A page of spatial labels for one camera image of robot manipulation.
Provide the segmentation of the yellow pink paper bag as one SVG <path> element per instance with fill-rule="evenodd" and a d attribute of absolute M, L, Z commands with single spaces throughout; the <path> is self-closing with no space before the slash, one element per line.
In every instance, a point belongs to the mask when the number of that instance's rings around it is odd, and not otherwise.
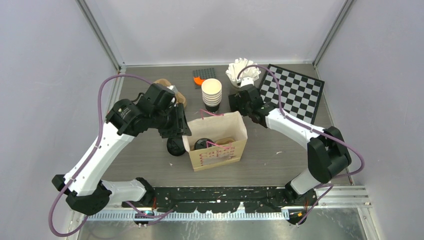
<path fill-rule="evenodd" d="M 200 118 L 189 121 L 191 135 L 182 136 L 195 172 L 241 160 L 248 140 L 242 115 L 200 110 Z"/>

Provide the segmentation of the stack of paper cups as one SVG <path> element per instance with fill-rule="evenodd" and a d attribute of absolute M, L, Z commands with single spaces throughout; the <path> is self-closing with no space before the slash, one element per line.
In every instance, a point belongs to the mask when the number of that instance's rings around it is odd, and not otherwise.
<path fill-rule="evenodd" d="M 201 85 L 201 93 L 205 109 L 217 113 L 222 100 L 222 83 L 215 78 L 206 79 Z"/>

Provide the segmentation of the single brown pulp carrier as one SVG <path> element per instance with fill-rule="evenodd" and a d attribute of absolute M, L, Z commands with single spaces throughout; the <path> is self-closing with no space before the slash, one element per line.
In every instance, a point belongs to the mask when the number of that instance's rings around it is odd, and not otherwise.
<path fill-rule="evenodd" d="M 219 139 L 215 142 L 215 145 L 224 149 L 230 149 L 233 146 L 235 140 L 231 137 Z"/>

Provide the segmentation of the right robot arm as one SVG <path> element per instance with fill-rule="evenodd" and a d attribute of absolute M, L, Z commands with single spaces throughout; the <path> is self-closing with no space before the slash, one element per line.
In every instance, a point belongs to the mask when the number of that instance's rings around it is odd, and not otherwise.
<path fill-rule="evenodd" d="M 327 184 L 352 162 L 340 130 L 308 124 L 282 110 L 278 104 L 264 102 L 252 84 L 228 96 L 230 110 L 248 116 L 257 124 L 277 131 L 306 149 L 307 168 L 285 185 L 284 198 L 299 205 L 306 193 L 320 184 Z"/>

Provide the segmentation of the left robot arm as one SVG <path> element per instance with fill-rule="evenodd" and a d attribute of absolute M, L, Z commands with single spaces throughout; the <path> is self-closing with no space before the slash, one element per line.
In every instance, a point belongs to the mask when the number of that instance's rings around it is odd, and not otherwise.
<path fill-rule="evenodd" d="M 92 216 L 111 204 L 131 201 L 148 207 L 153 202 L 154 189 L 144 178 L 106 181 L 102 176 L 118 154 L 148 129 L 157 129 L 163 139 L 192 134 L 177 93 L 174 85 L 153 83 L 145 93 L 139 93 L 137 102 L 121 99 L 113 105 L 91 149 L 67 174 L 52 179 L 59 191 L 70 183 L 64 193 L 72 210 Z"/>

